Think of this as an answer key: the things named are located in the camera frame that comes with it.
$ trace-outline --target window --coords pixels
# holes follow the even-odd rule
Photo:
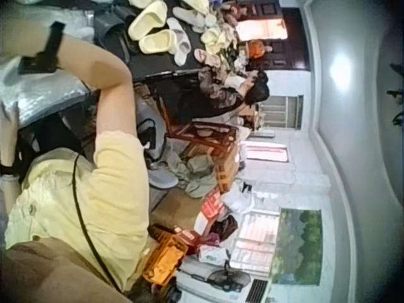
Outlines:
[[[268,277],[276,248],[279,212],[252,211],[244,215],[234,240],[230,265]]]
[[[301,128],[303,97],[270,96],[259,105],[264,128]]]
[[[235,28],[242,41],[254,39],[286,39],[286,31],[283,19],[247,20],[239,22]]]
[[[260,141],[243,141],[247,146],[247,159],[274,162],[289,162],[285,145]]]

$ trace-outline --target painting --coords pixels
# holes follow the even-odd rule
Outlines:
[[[321,211],[282,208],[272,283],[319,285],[323,260]]]

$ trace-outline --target chair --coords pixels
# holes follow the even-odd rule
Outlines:
[[[156,98],[158,99],[156,100],[157,107],[167,128],[166,137],[210,146],[223,152],[227,152],[235,142],[238,129],[234,126],[201,121],[192,121],[183,126],[175,126],[169,117],[163,99],[158,95]],[[211,134],[205,136],[201,134],[202,131],[211,132]]]

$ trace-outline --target ceiling light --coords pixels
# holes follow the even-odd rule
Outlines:
[[[338,89],[347,90],[351,82],[351,66],[348,58],[338,55],[330,68],[330,74]]]

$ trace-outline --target ceiling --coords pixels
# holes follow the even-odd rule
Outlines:
[[[357,239],[357,299],[372,302],[401,258],[401,33],[383,1],[313,0],[322,67],[319,134],[341,175]]]

